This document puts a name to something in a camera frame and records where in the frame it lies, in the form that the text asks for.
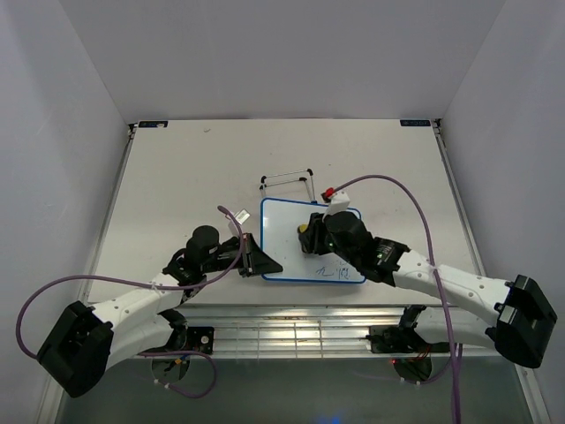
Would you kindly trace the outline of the yellow whiteboard eraser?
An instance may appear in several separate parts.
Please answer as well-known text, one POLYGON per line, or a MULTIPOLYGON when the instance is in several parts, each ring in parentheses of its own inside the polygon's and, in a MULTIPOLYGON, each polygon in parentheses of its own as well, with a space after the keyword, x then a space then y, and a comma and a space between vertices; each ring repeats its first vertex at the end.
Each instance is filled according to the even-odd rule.
POLYGON ((306 223, 300 224, 297 228, 298 240, 303 253, 310 254, 311 248, 311 233, 309 232, 309 225, 306 223))

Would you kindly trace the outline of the blue framed whiteboard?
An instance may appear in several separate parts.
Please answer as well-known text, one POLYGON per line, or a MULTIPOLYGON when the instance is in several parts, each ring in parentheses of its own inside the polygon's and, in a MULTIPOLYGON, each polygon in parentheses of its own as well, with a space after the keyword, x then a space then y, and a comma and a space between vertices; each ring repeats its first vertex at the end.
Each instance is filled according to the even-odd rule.
POLYGON ((335 254, 311 255, 302 252, 298 226, 313 213, 323 214, 318 203, 265 198, 260 203, 260 247, 282 266, 282 271, 264 274, 271 282, 307 284, 362 284, 365 278, 335 254))

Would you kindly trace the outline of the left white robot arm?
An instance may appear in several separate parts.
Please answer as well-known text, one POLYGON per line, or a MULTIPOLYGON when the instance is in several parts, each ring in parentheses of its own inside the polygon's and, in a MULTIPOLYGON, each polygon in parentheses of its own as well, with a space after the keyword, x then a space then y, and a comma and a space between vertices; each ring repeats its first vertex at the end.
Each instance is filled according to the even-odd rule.
POLYGON ((250 233, 221 241, 216 228, 200 226, 148 288, 91 307, 80 301, 66 307, 37 360, 77 398, 123 360, 145 352, 179 352, 189 346, 192 331, 178 308, 199 293, 208 274, 233 269, 249 277, 279 273, 283 266, 250 233))

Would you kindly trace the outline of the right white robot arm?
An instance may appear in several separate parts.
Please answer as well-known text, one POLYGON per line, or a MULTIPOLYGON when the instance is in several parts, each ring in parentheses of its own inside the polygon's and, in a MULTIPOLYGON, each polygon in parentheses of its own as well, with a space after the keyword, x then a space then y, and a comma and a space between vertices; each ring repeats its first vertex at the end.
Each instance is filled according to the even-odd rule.
POLYGON ((557 314, 539 284, 473 275, 429 259, 405 244, 374 237, 351 212, 313 213, 298 226, 303 253, 336 254, 367 280, 446 300, 449 314, 408 306, 400 322, 368 335, 374 352, 447 352, 450 344, 485 347, 519 366, 541 366, 557 314))

